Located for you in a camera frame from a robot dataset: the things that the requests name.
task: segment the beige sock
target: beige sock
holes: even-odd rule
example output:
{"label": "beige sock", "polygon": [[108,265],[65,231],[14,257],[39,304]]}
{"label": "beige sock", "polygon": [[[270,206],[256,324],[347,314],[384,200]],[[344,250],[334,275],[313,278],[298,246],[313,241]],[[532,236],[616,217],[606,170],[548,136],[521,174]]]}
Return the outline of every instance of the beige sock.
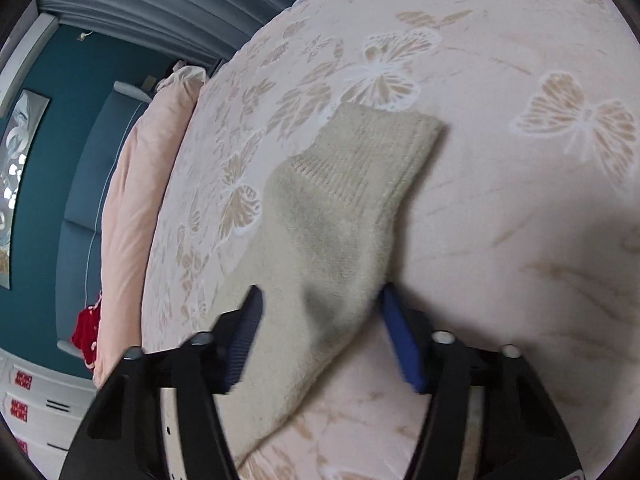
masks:
{"label": "beige sock", "polygon": [[264,319],[241,383],[216,400],[237,463],[286,420],[354,337],[385,280],[402,197],[442,124],[343,104],[315,143],[271,175],[260,228],[210,322],[251,284]]}

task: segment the abstract artwork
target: abstract artwork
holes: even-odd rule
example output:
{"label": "abstract artwork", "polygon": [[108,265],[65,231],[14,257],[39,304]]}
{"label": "abstract artwork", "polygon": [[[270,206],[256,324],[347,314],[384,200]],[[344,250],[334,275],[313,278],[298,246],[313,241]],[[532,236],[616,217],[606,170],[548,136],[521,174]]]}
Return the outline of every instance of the abstract artwork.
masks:
{"label": "abstract artwork", "polygon": [[23,90],[0,142],[0,285],[10,288],[11,230],[22,170],[49,99]]}

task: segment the teal wall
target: teal wall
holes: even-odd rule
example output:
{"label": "teal wall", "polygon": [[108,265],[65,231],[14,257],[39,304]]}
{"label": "teal wall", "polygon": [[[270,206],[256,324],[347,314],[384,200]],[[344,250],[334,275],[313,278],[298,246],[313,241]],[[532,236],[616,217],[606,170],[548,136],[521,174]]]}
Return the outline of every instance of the teal wall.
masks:
{"label": "teal wall", "polygon": [[[24,81],[51,99],[20,181],[11,246],[11,290],[0,287],[0,348],[36,364],[90,377],[56,347],[55,283],[63,213],[84,142],[116,80],[142,85],[171,59],[100,34],[61,26]],[[7,119],[0,120],[0,137]]]}

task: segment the blue upholstered headboard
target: blue upholstered headboard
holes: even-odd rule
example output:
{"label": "blue upholstered headboard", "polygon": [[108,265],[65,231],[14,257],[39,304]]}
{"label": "blue upholstered headboard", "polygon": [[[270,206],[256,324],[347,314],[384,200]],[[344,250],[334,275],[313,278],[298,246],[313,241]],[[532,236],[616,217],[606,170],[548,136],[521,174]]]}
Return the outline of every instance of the blue upholstered headboard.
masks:
{"label": "blue upholstered headboard", "polygon": [[58,346],[65,351],[70,351],[68,341],[78,313],[95,303],[101,288],[102,208],[124,140],[146,107],[146,102],[111,92],[78,162],[60,229],[56,267],[56,331]]}

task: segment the red cloth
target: red cloth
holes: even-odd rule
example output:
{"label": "red cloth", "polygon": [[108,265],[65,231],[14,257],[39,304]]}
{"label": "red cloth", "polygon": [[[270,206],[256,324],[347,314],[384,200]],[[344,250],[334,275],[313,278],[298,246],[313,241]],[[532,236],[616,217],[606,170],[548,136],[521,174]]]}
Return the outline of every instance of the red cloth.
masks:
{"label": "red cloth", "polygon": [[71,342],[84,356],[84,364],[89,370],[95,365],[95,351],[98,341],[98,326],[100,325],[100,304],[102,292],[95,305],[89,305],[78,314],[76,331],[71,336]]}

